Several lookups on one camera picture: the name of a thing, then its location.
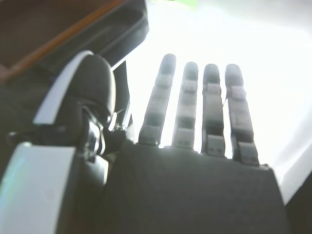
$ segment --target prosthetic hand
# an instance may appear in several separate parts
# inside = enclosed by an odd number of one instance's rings
[[[138,143],[121,142],[109,165],[105,132],[115,107],[114,76],[102,58],[77,55],[39,108],[38,130],[11,136],[17,147],[0,188],[0,234],[289,233],[274,173],[259,165],[238,66],[225,74],[233,159],[224,156],[213,64],[203,79],[201,153],[193,150],[195,63],[184,69],[173,144],[158,148],[175,66],[166,55]]]

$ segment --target white panel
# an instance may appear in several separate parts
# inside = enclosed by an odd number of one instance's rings
[[[0,234],[54,234],[74,147],[20,144],[0,184]]]
[[[88,55],[93,55],[93,53],[91,51],[80,52],[66,65],[41,104],[34,124],[54,123],[70,82],[81,61]]]

